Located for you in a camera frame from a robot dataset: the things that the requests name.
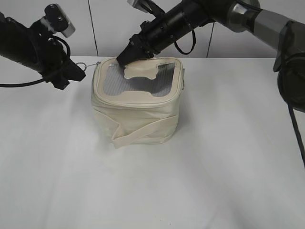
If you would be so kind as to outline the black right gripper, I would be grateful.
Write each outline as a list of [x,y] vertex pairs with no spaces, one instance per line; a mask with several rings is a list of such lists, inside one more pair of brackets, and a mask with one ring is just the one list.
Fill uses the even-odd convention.
[[116,58],[120,67],[135,61],[147,60],[171,45],[171,35],[166,22],[153,20],[144,21],[140,25],[141,31],[134,34],[130,41],[136,45],[127,47]]

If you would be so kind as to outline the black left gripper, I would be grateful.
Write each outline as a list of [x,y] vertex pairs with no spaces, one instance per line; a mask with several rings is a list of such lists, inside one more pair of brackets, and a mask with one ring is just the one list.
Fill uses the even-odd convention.
[[70,84],[69,81],[80,82],[86,77],[85,72],[70,59],[71,49],[64,39],[55,35],[37,35],[35,42],[38,63],[42,68],[37,83],[51,82],[55,88],[63,91]]

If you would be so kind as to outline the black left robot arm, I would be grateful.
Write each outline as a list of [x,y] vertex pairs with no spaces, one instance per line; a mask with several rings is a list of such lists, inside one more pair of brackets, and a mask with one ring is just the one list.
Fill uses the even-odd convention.
[[20,88],[51,83],[64,90],[70,81],[80,82],[86,74],[71,60],[68,43],[52,33],[41,30],[36,21],[27,28],[11,17],[0,16],[0,55],[40,74],[41,78],[27,83],[2,83],[2,88]]

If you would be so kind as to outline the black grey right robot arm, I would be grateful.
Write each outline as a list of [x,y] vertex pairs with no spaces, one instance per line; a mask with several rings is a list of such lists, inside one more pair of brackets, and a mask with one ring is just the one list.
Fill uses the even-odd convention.
[[305,26],[281,14],[263,10],[257,0],[183,0],[164,12],[151,0],[132,0],[134,8],[150,13],[117,57],[126,66],[159,54],[198,27],[217,22],[233,32],[247,31],[277,51],[273,71],[283,100],[305,110]]

